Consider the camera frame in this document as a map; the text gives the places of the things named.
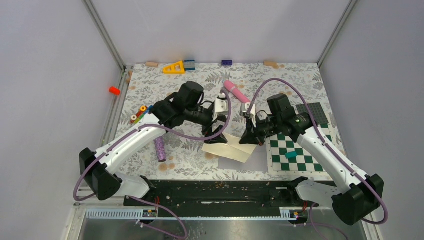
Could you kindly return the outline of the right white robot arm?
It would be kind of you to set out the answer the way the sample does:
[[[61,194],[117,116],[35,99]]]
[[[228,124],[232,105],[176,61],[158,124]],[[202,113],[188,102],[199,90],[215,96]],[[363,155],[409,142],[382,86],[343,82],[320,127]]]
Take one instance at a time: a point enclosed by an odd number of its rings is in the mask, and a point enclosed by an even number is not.
[[[384,180],[378,175],[369,175],[332,144],[307,112],[297,114],[285,94],[267,99],[271,113],[259,119],[252,111],[251,102],[240,107],[246,119],[241,145],[262,145],[269,137],[282,134],[302,147],[323,167],[334,187],[315,183],[307,177],[299,177],[289,183],[287,201],[299,206],[304,201],[332,209],[346,225],[353,226],[382,206]]]

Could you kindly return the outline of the wooden block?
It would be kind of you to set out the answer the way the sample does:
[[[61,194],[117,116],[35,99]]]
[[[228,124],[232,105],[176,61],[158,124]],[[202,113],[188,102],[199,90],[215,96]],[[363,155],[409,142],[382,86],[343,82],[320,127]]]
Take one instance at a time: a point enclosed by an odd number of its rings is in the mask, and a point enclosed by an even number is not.
[[[266,66],[266,67],[271,67],[273,69],[279,69],[280,68],[279,64],[277,62],[274,62],[274,61],[264,60],[263,65]]]
[[[150,68],[158,68],[159,67],[159,63],[147,61],[147,62],[145,62],[145,66],[146,67],[150,67]]]

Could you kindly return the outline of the blue grey lego brick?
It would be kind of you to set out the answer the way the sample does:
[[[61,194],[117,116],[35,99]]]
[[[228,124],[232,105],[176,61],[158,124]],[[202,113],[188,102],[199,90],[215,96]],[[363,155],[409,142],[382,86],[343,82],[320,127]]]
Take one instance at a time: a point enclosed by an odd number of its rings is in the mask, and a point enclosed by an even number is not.
[[[194,59],[191,60],[184,60],[183,61],[183,68],[185,71],[194,71],[196,69],[196,63]]]

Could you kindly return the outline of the dark purple lego brick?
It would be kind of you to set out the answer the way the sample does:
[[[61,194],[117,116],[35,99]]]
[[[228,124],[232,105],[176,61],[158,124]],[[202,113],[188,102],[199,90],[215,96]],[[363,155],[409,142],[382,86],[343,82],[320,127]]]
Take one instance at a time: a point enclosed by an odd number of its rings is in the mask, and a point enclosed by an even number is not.
[[[222,60],[221,61],[221,65],[222,66],[232,66],[233,65],[233,61],[232,60]]]

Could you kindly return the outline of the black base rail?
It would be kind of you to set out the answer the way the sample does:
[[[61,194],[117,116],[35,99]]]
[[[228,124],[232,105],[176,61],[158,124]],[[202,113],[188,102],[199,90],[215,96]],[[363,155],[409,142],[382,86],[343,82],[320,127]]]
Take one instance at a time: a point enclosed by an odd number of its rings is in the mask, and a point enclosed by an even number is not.
[[[289,181],[152,180],[142,197],[179,217],[277,217],[280,208],[311,206]]]

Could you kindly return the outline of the pink toy microphone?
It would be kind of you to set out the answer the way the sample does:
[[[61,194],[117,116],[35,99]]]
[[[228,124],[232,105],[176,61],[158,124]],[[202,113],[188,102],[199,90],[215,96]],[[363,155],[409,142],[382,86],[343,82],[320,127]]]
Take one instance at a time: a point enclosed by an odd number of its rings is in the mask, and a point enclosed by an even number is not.
[[[223,82],[224,88],[232,93],[240,102],[242,103],[250,103],[250,99],[247,98],[240,90],[239,88],[231,82],[229,79],[225,80]]]

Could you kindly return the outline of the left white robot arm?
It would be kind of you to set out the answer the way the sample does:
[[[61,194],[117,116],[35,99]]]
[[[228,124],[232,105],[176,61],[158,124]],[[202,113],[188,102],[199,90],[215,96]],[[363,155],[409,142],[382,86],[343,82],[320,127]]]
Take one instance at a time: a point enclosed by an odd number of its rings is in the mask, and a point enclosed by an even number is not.
[[[223,136],[230,123],[232,103],[228,91],[221,89],[209,108],[203,108],[204,88],[193,81],[156,102],[148,113],[123,135],[92,151],[79,154],[80,177],[73,190],[77,202],[96,197],[133,197],[148,206],[155,192],[142,177],[119,172],[121,165],[155,139],[172,133],[193,141],[213,141]]]

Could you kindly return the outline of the orange red cylinder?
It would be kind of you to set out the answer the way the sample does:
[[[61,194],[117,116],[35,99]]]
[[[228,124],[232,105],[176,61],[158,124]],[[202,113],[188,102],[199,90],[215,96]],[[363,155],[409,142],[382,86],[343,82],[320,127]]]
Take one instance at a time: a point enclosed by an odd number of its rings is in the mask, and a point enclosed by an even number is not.
[[[116,88],[116,87],[114,87],[114,86],[111,86],[111,87],[108,89],[108,91],[109,91],[111,94],[115,95],[115,96],[119,96],[119,95],[121,94],[121,90],[120,90],[120,89],[118,89],[118,88]]]

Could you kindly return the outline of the yellow triangle toy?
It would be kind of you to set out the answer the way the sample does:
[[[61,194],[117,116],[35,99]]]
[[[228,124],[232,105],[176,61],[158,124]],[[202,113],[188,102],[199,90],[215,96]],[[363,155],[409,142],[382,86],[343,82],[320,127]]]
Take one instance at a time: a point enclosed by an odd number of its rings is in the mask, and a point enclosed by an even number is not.
[[[184,62],[182,60],[172,63],[170,65],[167,65],[165,67],[163,67],[162,69],[162,73],[163,74],[184,74],[185,68],[184,68]]]

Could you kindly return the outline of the purple glitter microphone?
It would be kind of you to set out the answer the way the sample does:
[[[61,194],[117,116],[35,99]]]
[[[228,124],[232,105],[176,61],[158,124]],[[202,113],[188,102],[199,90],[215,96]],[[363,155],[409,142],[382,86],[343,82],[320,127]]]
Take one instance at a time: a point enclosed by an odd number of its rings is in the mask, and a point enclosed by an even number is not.
[[[154,146],[156,150],[156,155],[159,163],[163,163],[167,160],[165,143],[163,138],[160,136],[154,140]]]

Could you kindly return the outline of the green white chessboard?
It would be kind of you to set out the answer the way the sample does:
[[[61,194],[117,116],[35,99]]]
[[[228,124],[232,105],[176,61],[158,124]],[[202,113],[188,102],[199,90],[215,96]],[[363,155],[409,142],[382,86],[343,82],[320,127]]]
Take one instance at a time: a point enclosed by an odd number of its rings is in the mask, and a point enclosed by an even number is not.
[[[266,139],[267,169],[273,175],[326,175],[322,165],[312,155],[283,134]]]

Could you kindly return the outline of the wooden block left back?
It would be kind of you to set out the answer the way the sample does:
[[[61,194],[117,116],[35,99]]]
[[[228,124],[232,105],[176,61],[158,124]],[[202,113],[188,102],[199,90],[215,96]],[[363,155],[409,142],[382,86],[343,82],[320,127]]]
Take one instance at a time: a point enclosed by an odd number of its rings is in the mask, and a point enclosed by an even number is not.
[[[158,68],[159,67],[159,63],[147,61],[147,62],[145,62],[145,66],[146,67],[150,67],[150,68]]]

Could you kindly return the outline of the colourful lego toy stack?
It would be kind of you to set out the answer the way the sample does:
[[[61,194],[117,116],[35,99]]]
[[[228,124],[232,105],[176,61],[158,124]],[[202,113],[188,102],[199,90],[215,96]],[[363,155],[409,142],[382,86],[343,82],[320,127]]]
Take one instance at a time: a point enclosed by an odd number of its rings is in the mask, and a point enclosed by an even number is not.
[[[153,107],[153,105],[150,105],[150,106],[142,105],[139,108],[138,112],[136,114],[133,114],[130,117],[130,122],[129,123],[130,124],[136,124],[136,123],[138,123],[143,118],[143,116],[150,111],[150,109],[152,107]]]

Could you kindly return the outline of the wooden block right back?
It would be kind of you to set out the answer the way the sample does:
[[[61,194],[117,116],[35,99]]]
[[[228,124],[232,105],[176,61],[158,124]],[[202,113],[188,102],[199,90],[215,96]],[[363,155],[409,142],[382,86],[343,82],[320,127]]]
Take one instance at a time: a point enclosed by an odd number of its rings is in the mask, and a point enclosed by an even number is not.
[[[273,69],[279,69],[280,68],[279,64],[277,62],[274,62],[274,61],[264,60],[263,65],[266,66],[266,67],[271,67]]]

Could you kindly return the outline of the teal block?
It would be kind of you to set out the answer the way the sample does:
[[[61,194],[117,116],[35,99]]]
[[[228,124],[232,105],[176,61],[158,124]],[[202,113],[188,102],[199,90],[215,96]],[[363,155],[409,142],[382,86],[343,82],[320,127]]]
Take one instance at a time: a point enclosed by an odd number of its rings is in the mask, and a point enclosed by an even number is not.
[[[285,153],[285,157],[287,158],[287,159],[292,159],[292,158],[296,158],[297,157],[297,152],[296,151],[290,151],[290,152],[287,152],[287,153]]]

